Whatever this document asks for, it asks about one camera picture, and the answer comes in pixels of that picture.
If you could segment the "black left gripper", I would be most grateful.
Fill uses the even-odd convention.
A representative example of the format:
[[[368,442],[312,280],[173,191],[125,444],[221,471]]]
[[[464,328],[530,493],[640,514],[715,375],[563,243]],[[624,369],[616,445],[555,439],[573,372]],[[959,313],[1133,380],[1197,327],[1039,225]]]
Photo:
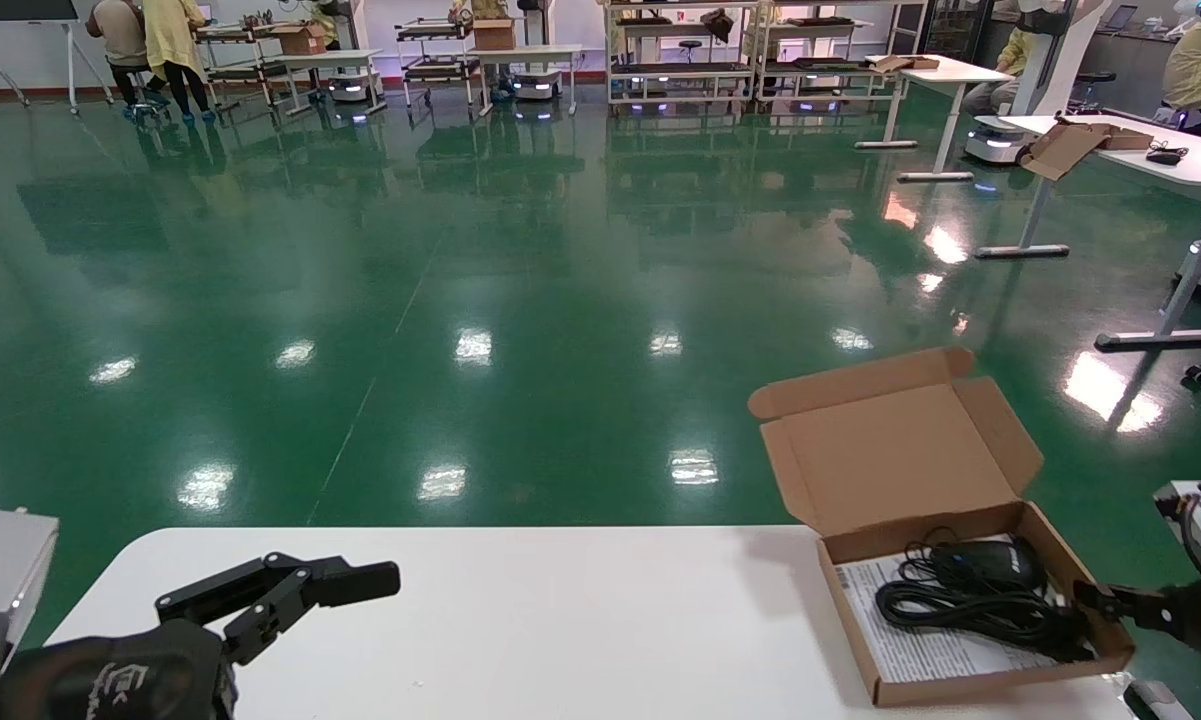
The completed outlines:
[[[228,661],[251,664],[311,608],[400,589],[395,562],[267,553],[162,594],[155,610],[165,624],[147,632],[18,653],[0,679],[0,719],[231,719],[238,692]],[[202,628],[225,618],[222,638]]]

